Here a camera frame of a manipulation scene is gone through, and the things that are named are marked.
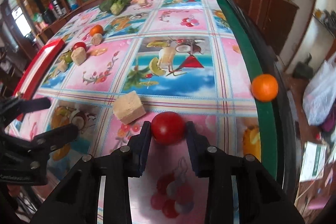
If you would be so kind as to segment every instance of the green vegetable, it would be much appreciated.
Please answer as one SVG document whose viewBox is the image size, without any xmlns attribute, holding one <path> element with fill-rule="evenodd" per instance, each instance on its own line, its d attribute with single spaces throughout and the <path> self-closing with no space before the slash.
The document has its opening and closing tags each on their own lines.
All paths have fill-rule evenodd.
<svg viewBox="0 0 336 224">
<path fill-rule="evenodd" d="M 110 8 L 113 4 L 112 0 L 104 0 L 100 5 L 99 5 L 99 9 L 102 12 L 110 12 Z"/>
<path fill-rule="evenodd" d="M 125 7 L 125 5 L 122 3 L 121 0 L 118 0 L 117 2 L 114 2 L 111 6 L 111 12 L 112 14 L 114 14 L 115 16 L 119 15 L 121 13 L 121 11 L 123 10 L 123 8 Z"/>
<path fill-rule="evenodd" d="M 102 12 L 112 12 L 114 15 L 119 15 L 122 9 L 131 3 L 132 0 L 105 0 L 99 8 Z"/>
</svg>

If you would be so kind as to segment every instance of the green table edge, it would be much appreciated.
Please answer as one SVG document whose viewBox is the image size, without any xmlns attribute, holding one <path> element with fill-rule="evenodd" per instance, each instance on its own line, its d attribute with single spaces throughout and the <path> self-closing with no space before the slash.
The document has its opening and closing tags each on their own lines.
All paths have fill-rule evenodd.
<svg viewBox="0 0 336 224">
<path fill-rule="evenodd" d="M 252 80 L 262 74 L 263 71 L 251 42 L 244 29 L 241 27 L 230 3 L 227 0 L 217 0 L 217 3 L 235 35 L 241 54 L 244 58 L 249 78 L 252 82 Z M 263 103 L 255 100 L 255 104 L 257 106 L 259 120 L 261 162 L 272 177 L 276 179 L 278 170 L 278 142 L 272 103 Z"/>
</svg>

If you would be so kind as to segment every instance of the screw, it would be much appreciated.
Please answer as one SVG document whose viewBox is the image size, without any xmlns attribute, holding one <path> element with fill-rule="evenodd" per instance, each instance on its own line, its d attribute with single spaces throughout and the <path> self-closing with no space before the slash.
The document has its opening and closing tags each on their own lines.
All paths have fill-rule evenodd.
<svg viewBox="0 0 336 224">
<path fill-rule="evenodd" d="M 42 143 L 45 143 L 45 139 L 38 139 L 37 140 L 37 144 L 42 144 Z"/>
<path fill-rule="evenodd" d="M 120 148 L 120 151 L 121 151 L 121 152 L 128 152 L 129 150 L 131 150 L 131 148 L 130 148 L 128 145 L 123 145 L 123 146 Z"/>
<path fill-rule="evenodd" d="M 38 167 L 40 167 L 40 163 L 39 163 L 38 161 L 33 161 L 33 162 L 30 164 L 30 169 L 31 169 L 31 170 L 37 169 Z"/>
<path fill-rule="evenodd" d="M 215 146 L 209 146 L 209 147 L 207 148 L 207 150 L 208 150 L 208 152 L 210 152 L 210 153 L 216 153 L 216 152 L 217 152 L 217 147 L 215 147 Z"/>
<path fill-rule="evenodd" d="M 89 161 L 89 160 L 91 160 L 91 159 L 92 159 L 92 156 L 91 156 L 90 154 L 87 154 L 87 155 L 82 156 L 82 160 L 83 160 L 83 161 Z"/>
<path fill-rule="evenodd" d="M 251 154 L 247 154 L 247 155 L 245 156 L 245 158 L 246 158 L 248 161 L 254 161 L 254 160 L 255 160 L 255 157 L 254 157 L 253 155 L 251 155 Z"/>
</svg>

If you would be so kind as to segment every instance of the red triangle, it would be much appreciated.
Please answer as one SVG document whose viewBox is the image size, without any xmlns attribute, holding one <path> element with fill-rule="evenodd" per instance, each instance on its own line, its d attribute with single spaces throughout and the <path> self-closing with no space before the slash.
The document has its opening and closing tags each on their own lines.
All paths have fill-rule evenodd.
<svg viewBox="0 0 336 224">
<path fill-rule="evenodd" d="M 179 68 L 204 68 L 203 65 L 193 55 L 189 55 L 179 66 Z"/>
</svg>

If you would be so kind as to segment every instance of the printed pattern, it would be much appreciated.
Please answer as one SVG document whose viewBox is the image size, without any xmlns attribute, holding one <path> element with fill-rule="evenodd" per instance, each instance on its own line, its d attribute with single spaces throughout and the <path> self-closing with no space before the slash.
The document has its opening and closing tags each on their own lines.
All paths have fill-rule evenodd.
<svg viewBox="0 0 336 224">
<path fill-rule="evenodd" d="M 88 33 L 96 24 L 105 30 L 103 43 L 89 47 L 81 66 L 72 65 L 55 75 L 60 57 L 75 42 L 89 46 Z M 74 17 L 50 41 L 56 37 L 67 45 L 35 95 L 51 98 L 52 107 L 40 115 L 26 115 L 24 127 L 15 121 L 8 128 L 10 134 L 28 139 L 70 122 L 81 129 L 78 140 L 51 155 L 51 181 L 62 178 L 82 154 L 107 155 L 125 145 L 140 132 L 143 121 L 163 111 L 175 111 L 193 121 L 212 145 L 229 154 L 249 152 L 260 157 L 250 80 L 216 0 L 133 0 L 119 16 L 95 7 Z M 147 114 L 123 125 L 113 115 L 113 102 L 132 90 L 140 95 Z M 157 193 L 157 181 L 171 170 L 176 184 L 189 189 L 184 196 L 179 196 L 176 185 L 168 196 Z M 169 198 L 175 203 L 167 206 L 179 213 L 176 223 L 203 223 L 207 184 L 194 176 L 185 142 L 162 153 L 152 141 L 144 176 L 129 179 L 131 204 L 138 205 L 131 208 L 132 220 L 171 223 L 160 212 L 160 204 Z M 101 221 L 101 199 L 99 206 Z"/>
</svg>

